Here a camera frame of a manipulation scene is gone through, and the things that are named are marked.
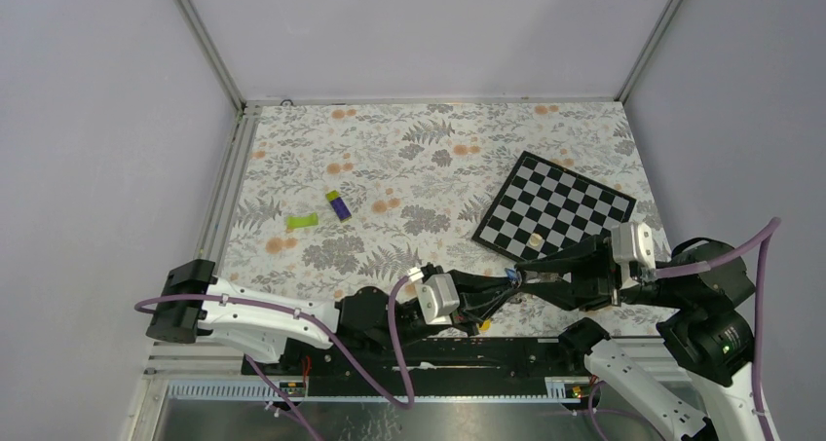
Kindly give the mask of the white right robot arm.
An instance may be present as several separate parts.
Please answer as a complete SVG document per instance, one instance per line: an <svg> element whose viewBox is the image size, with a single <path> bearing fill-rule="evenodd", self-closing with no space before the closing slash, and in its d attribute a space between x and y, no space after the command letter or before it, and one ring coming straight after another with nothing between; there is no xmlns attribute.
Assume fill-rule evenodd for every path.
<svg viewBox="0 0 826 441"><path fill-rule="evenodd" d="M651 228L623 222L606 234L517 264L517 285L563 310L623 304L670 308L672 315L657 331L701 397L702 410L640 368L590 318L560 335L560 365L613 388L666 440L774 440L778 434L761 380L762 324L738 309L748 299L763 300L765 263L749 275L743 258L749 252L765 258L779 224L771 219L736 247L691 239L669 262L659 263Z"/></svg>

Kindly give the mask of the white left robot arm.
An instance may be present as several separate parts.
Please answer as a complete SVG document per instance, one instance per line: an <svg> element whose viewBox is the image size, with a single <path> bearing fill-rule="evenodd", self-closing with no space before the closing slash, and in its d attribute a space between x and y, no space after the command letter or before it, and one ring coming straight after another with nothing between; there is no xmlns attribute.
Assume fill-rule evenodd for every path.
<svg viewBox="0 0 826 441"><path fill-rule="evenodd" d="M146 336L181 345L215 342L281 374L301 364L296 342L357 353L401 349L447 329L473 336L519 285L513 270L478 276L427 264L389 292L366 286L341 299L299 300L252 291L214 268L193 260L168 273L160 296L137 303L150 316Z"/></svg>

